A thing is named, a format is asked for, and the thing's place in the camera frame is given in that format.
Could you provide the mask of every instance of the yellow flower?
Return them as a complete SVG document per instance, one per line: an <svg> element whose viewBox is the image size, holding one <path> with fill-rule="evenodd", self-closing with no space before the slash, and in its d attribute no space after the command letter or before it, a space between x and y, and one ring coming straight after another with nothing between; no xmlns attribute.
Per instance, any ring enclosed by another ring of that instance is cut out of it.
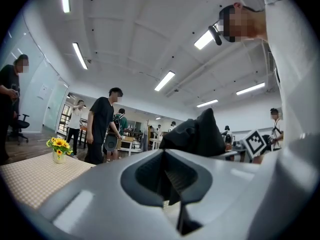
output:
<svg viewBox="0 0 320 240"><path fill-rule="evenodd" d="M69 149L69 148L70 148L70 145L69 145L69 143L68 143L68 142L64 143L64 144L63 144L63 146L64 146L65 148L67 148L67 149Z"/></svg>
<svg viewBox="0 0 320 240"><path fill-rule="evenodd" d="M58 147L61 147L63 146L64 144L66 143L66 141L62 138L56 138L53 142L53 145L54 146L58 146Z"/></svg>

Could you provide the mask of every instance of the black t-shirt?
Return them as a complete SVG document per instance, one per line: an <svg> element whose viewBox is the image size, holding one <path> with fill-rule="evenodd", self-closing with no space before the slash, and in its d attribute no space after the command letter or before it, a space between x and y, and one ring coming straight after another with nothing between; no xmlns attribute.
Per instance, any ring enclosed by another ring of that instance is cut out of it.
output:
<svg viewBox="0 0 320 240"><path fill-rule="evenodd" d="M94 113L92 123L93 142L104 143L109 123L113 120L114 107L106 97L98 98L90 109Z"/></svg>
<svg viewBox="0 0 320 240"><path fill-rule="evenodd" d="M19 76L16 75L13 65L6 65L0 71L0 86L13 89L17 91L19 93L18 96L20 96ZM0 104L5 109L13 109L19 114L19 98L15 102L12 102L8 95L0 93Z"/></svg>

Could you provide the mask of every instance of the hand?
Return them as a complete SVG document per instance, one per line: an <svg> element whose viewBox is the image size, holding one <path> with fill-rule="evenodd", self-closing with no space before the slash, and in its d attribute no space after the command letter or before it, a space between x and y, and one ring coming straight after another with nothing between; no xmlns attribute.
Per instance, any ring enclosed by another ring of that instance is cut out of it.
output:
<svg viewBox="0 0 320 240"><path fill-rule="evenodd" d="M92 144L94 142L94 136L92 135L92 133L88 133L86 136L86 142L89 144Z"/></svg>
<svg viewBox="0 0 320 240"><path fill-rule="evenodd" d="M9 89L7 91L7 95L10 97L11 100L15 100L16 98L18 98L16 91L13 89Z"/></svg>

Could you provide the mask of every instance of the office chair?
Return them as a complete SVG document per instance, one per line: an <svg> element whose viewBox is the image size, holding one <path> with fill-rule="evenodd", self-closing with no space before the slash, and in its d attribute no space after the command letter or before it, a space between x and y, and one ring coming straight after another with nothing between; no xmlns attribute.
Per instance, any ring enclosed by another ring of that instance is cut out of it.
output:
<svg viewBox="0 0 320 240"><path fill-rule="evenodd" d="M17 138L18 146L20 145L19 137L25 139L26 143L29 142L29 139L21 133L22 129L26 129L30 126L30 123L26 122L26 117L29 117L29 115L27 114L22 114L22 115L24 116L23 120L15 119L12 121L12 123L10 124L10 126L12 127L12 133L8 136L8 139L9 137Z"/></svg>

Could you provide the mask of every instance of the checkered tablecloth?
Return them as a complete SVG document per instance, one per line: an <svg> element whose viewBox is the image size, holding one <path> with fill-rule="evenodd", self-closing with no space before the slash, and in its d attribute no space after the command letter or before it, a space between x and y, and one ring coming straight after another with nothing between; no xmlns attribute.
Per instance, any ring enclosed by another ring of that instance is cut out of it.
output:
<svg viewBox="0 0 320 240"><path fill-rule="evenodd" d="M0 167L1 175L13 196L37 209L52 193L86 172L93 164L69 156L55 163L52 153Z"/></svg>

